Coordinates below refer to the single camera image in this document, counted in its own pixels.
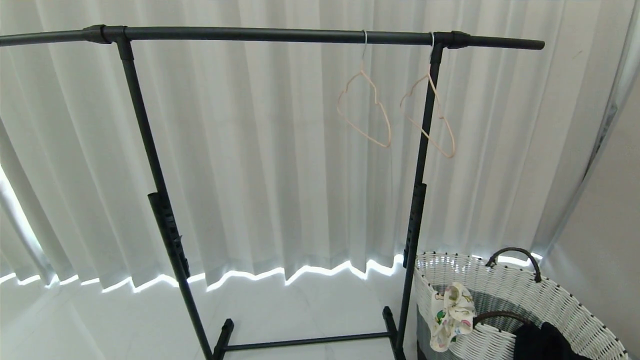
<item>marble floor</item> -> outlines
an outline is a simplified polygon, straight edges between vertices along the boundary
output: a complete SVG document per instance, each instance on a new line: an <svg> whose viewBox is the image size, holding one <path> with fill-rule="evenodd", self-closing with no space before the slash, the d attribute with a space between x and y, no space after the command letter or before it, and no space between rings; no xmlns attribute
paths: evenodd
<svg viewBox="0 0 640 360"><path fill-rule="evenodd" d="M333 276L302 274L285 285L276 274L259 281L231 277L215 290L191 284L212 346L226 318L236 325L230 344L385 331L382 309L396 323L404 269L392 275L345 269ZM405 339L416 359L415 304ZM79 281L46 289L39 282L0 284L0 357L22 359L203 359L180 292L159 282L134 293L126 284L103 293ZM228 360L393 359L387 339L231 352Z"/></svg>

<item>clothes rack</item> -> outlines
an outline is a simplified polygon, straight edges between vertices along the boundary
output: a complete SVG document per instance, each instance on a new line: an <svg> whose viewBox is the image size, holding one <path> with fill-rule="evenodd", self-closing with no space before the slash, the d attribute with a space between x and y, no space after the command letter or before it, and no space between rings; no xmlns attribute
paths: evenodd
<svg viewBox="0 0 640 360"><path fill-rule="evenodd" d="M420 145L416 161L415 183L411 204L410 219L404 248L403 266L406 268L404 278L403 297L398 326L393 319L393 314L388 306L382 311L387 331L372 332L366 334L351 334L342 336L329 336L324 338L274 341L269 343L251 343L242 345L229 345L234 323L227 319L222 326L218 341L211 351L209 340L198 314L193 295L189 288L189 264L180 240L180 232L173 217L173 210L169 195L164 183L164 176L160 166L160 160L149 126L147 111L143 101L140 83L134 64L131 42L134 40L231 40L231 41L266 41L266 42L317 42L340 44L395 44L395 45L431 45L431 68L429 73L434 86L438 82L440 62L444 49L460 49L468 46L498 47L505 49L543 49L545 43L539 40L525 40L518 38L477 37L460 31L431 33L406 33L386 31L344 31L344 30L319 30L319 29L268 29L268 28L204 28L204 27L127 27L94 25L80 30L51 31L43 33L28 33L18 35L0 36L0 47L14 45L50 44L56 42L93 42L97 44L115 43L118 47L124 74L129 87L131 101L140 128L140 134L144 143L151 173L156 185L156 192L148 195L149 203L153 210L158 228L160 230L164 246L171 261L175 278L179 284L182 298L187 307L191 323L202 348L202 353L207 360L222 360L226 352L236 350L286 347L293 345L309 345L331 343L336 341L364 340L376 338L388 338L395 360L405 360L403 341L404 331L409 310L409 300L413 281L414 262L418 247L420 224L422 222L422 209L426 194L426 184L422 182L424 166L427 154L428 139L420 137ZM431 128L431 117L435 94L428 87L424 103L424 115L422 128L427 133Z"/></svg>

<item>brown handle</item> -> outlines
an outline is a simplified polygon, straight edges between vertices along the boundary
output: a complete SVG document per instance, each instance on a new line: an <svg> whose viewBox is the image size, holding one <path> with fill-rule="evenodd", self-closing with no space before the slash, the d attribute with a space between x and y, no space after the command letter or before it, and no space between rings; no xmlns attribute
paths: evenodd
<svg viewBox="0 0 640 360"><path fill-rule="evenodd" d="M498 255L502 254L503 252L507 252L507 251L517 251L517 252L521 252L522 254L525 254L531 260L531 263L533 264L533 268L536 270L536 277L534 279L536 280L536 282L541 282L542 281L542 274L540 273L540 266L538 266L538 262L536 261L536 259L533 257L533 255L531 255L530 252L526 251L525 249L521 249L519 247L506 247L504 249L500 249L500 250L496 251L495 254L491 255L491 257L489 258L489 261L486 262L485 266L493 267L496 264L496 260L498 259Z"/></svg>
<svg viewBox="0 0 640 360"><path fill-rule="evenodd" d="M531 321L529 319L525 318L522 315L516 314L516 313L511 313L509 311L490 311L488 313L484 313L484 314L480 314L480 315L476 316L474 318L474 327L476 327L476 325L481 321L484 321L484 320L489 319L489 318L496 318L496 317L499 317L499 316L504 316L504 317L507 317L507 318L512 318L512 319L518 320L518 321L522 322L525 325L531 324Z"/></svg>

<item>vertical post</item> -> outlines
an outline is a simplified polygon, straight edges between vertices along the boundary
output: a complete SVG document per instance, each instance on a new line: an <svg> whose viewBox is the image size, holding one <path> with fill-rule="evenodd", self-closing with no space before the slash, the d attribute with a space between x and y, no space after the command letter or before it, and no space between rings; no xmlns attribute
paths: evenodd
<svg viewBox="0 0 640 360"><path fill-rule="evenodd" d="M440 72L440 62L442 61L443 45L441 42L433 44L431 52L431 68L429 74L433 80L433 85L438 84L438 73ZM422 116L422 128L428 134L431 129L431 116L433 115L433 105L435 103L435 93L429 86L427 96L424 101L424 114ZM424 207L424 193L426 185L422 184L424 176L424 164L427 160L427 144L429 139L420 135L420 147L418 148L418 160L415 166L415 182L413 188L412 212L414 216L409 219L409 229L407 234L407 246L403 265L406 268L404 275L404 289L402 294L402 304L400 308L400 320L398 323L398 333L396 339L396 349L401 350L404 343L404 330L406 329L406 319L409 313L409 299L411 297L411 285L413 283L413 271L415 270L415 255L418 251L418 237L420 234L420 224L422 223L422 208Z"/></svg>
<svg viewBox="0 0 640 360"><path fill-rule="evenodd" d="M149 194L149 202L154 211L156 222L164 241L164 246L166 247L167 254L171 261L175 279L178 282L182 298L184 299L184 303L187 307L187 312L191 318L191 323L193 324L193 328L198 336L200 347L202 348L205 359L209 360L212 359L211 347L209 346L205 329L202 326L202 320L198 314L193 294L191 294L191 289L187 282L187 278L189 277L189 267L182 251L180 235L175 224L175 219L173 218L173 210L171 202L169 201L169 194L164 183L164 176L160 167L160 159L158 158L156 145L151 133L151 126L149 125L149 119L147 117L147 111L142 98L138 75L136 73L136 66L133 60L131 42L124 36L119 36L116 43L118 44L118 52L120 53L125 77L127 78L127 85L129 86L131 101L133 102L136 119L138 120L138 126L140 127L140 134L142 135L142 141L145 145L145 151L147 152L147 158L151 167L151 174L153 175L157 188L157 193Z"/></svg>

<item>wicker basket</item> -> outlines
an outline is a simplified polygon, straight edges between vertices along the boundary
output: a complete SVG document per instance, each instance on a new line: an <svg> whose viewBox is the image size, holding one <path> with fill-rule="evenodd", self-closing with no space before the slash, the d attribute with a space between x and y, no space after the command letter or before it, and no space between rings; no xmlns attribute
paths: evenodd
<svg viewBox="0 0 640 360"><path fill-rule="evenodd" d="M536 272L496 266L498 255L511 250L526 254ZM573 295L548 277L542 277L536 260L524 249L502 249L487 262L466 255L425 252L417 257L414 281L427 338L435 322L430 313L433 293L458 281L473 295L477 314L502 311L518 314L538 326L549 322L580 355L594 360L628 359L619 339ZM429 360L512 359L515 346L512 332L521 325L513 317L491 317L475 325L470 334L458 336L449 351L435 352L428 342L421 344L422 350Z"/></svg>

